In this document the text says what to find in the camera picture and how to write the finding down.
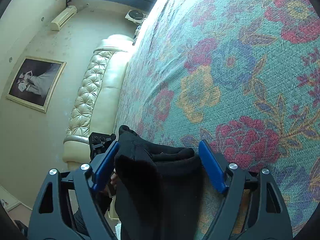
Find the gold framed wedding photo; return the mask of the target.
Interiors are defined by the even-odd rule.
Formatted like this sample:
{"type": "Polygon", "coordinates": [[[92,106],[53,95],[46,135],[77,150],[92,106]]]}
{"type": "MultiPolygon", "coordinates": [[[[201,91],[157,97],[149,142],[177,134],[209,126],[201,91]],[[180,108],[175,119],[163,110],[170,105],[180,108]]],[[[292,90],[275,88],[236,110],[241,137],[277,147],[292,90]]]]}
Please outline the gold framed wedding photo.
{"type": "Polygon", "coordinates": [[[26,56],[11,82],[6,98],[46,113],[54,88],[65,66],[65,61],[26,56]]]}

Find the white wall air conditioner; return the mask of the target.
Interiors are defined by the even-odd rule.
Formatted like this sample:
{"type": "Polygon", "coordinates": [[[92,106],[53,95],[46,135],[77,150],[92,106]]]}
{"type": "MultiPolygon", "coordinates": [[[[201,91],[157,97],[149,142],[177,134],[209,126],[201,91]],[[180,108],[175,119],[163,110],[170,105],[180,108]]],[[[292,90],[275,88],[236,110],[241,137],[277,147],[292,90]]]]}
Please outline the white wall air conditioner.
{"type": "Polygon", "coordinates": [[[52,31],[60,31],[63,26],[77,13],[77,9],[74,5],[68,6],[64,11],[56,16],[50,23],[50,29],[52,31]]]}

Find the black studded pants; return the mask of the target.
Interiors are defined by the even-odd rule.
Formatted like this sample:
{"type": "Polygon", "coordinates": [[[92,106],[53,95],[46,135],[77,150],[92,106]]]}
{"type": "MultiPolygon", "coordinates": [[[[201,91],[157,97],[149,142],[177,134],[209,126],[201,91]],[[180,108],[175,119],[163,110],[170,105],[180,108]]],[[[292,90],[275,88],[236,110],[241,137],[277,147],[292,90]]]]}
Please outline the black studded pants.
{"type": "Polygon", "coordinates": [[[203,170],[192,148],[142,139],[119,128],[114,165],[115,210],[121,239],[193,239],[203,193],[203,170]]]}

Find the cream tufted leather headboard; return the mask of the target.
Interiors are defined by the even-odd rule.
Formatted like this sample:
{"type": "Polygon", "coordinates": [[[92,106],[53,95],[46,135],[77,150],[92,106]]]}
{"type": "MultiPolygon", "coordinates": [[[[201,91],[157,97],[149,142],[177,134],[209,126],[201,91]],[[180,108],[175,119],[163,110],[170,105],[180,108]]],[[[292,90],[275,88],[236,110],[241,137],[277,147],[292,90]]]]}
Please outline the cream tufted leather headboard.
{"type": "Polygon", "coordinates": [[[93,51],[75,98],[63,141],[69,170],[90,161],[89,135],[112,134],[133,40],[125,35],[103,39],[93,51]]]}

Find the floral green bedspread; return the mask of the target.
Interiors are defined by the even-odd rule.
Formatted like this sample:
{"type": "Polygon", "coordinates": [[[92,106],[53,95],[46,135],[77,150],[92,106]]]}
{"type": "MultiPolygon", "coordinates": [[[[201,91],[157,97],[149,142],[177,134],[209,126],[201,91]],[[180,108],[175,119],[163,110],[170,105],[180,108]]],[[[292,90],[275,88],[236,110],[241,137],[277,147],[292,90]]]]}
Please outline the floral green bedspread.
{"type": "Polygon", "coordinates": [[[319,16],[309,0],[157,0],[115,128],[272,172],[297,235],[319,204],[319,16]]]}

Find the white round wall clock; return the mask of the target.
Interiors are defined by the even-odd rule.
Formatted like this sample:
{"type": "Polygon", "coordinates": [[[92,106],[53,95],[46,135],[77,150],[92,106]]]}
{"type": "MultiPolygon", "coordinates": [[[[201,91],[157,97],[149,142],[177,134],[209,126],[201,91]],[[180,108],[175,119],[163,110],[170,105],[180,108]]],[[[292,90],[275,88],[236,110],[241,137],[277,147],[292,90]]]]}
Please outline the white round wall clock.
{"type": "Polygon", "coordinates": [[[147,17],[147,14],[144,14],[139,10],[129,10],[125,16],[128,21],[131,21],[136,25],[142,24],[147,17]]]}

